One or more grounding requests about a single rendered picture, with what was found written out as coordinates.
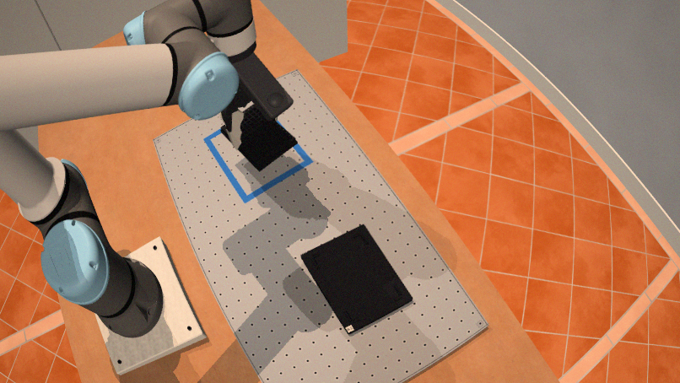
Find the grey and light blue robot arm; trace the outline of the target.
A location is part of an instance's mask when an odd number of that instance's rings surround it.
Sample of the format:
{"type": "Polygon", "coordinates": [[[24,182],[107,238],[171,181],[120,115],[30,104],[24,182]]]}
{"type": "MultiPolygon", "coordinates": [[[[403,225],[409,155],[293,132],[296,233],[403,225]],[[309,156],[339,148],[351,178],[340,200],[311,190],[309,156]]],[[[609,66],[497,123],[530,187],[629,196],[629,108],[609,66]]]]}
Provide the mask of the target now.
{"type": "Polygon", "coordinates": [[[159,321],[159,280],[112,249],[79,168],[45,158],[16,129],[169,105],[207,120],[239,86],[267,121],[294,101],[254,52],[229,61],[256,40],[251,0],[167,0],[123,34],[127,46],[0,56],[0,189],[42,233],[49,285],[134,338],[159,321]]]}

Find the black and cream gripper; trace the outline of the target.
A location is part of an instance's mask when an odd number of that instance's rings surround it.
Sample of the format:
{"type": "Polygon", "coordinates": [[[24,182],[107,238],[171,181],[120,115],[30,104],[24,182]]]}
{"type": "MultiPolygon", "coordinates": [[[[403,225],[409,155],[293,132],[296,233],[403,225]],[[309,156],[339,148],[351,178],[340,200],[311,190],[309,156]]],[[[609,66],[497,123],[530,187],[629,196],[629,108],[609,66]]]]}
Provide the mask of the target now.
{"type": "MultiPolygon", "coordinates": [[[[247,50],[240,54],[230,56],[229,61],[231,63],[240,62],[250,56],[256,49],[256,42],[254,42],[247,50]]],[[[231,103],[220,112],[220,118],[226,126],[226,131],[229,135],[229,139],[236,150],[239,149],[242,144],[240,140],[240,135],[242,131],[240,130],[240,124],[244,118],[244,113],[238,108],[246,107],[250,103],[250,98],[246,95],[243,89],[239,86],[235,97],[231,103]]]]}

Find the blue tape outline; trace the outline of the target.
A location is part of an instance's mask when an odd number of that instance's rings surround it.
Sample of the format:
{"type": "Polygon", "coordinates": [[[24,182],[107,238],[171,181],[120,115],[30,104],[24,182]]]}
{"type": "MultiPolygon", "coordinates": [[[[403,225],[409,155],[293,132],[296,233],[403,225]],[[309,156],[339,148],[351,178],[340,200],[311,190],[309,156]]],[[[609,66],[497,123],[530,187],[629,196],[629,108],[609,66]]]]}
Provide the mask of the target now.
{"type": "Polygon", "coordinates": [[[307,154],[307,153],[306,153],[306,152],[305,152],[298,144],[296,144],[295,146],[293,146],[293,148],[295,149],[295,151],[300,155],[300,157],[301,157],[304,161],[303,161],[302,163],[296,165],[294,168],[292,168],[292,169],[286,171],[285,173],[281,174],[280,176],[278,176],[277,178],[273,179],[272,181],[269,181],[267,184],[265,184],[264,186],[258,188],[257,190],[255,190],[255,191],[252,192],[251,194],[246,195],[246,193],[244,192],[244,190],[243,190],[242,187],[240,186],[239,182],[235,179],[235,177],[234,177],[234,175],[232,174],[232,172],[230,171],[229,167],[228,167],[227,164],[224,162],[224,160],[222,159],[222,157],[221,157],[221,155],[219,154],[218,150],[214,147],[214,145],[213,145],[213,143],[212,143],[212,141],[211,141],[212,138],[218,136],[218,135],[221,133],[220,130],[221,130],[221,128],[220,128],[218,131],[216,131],[216,132],[212,133],[211,135],[207,136],[207,137],[204,138],[203,140],[204,140],[204,142],[207,144],[207,146],[208,146],[208,148],[210,149],[211,153],[213,154],[214,158],[217,160],[217,162],[219,163],[221,169],[222,169],[223,172],[226,174],[226,176],[228,177],[230,183],[232,184],[232,186],[234,187],[234,189],[237,191],[237,193],[239,194],[240,198],[242,199],[242,201],[243,201],[244,203],[249,202],[251,199],[257,197],[258,195],[262,194],[263,192],[265,192],[265,191],[268,190],[269,188],[271,188],[271,187],[277,185],[279,182],[285,180],[286,178],[290,177],[290,176],[293,175],[294,173],[298,172],[299,170],[302,170],[302,169],[305,168],[307,165],[310,165],[311,163],[314,162],[314,161],[308,156],[308,154],[307,154]]]}

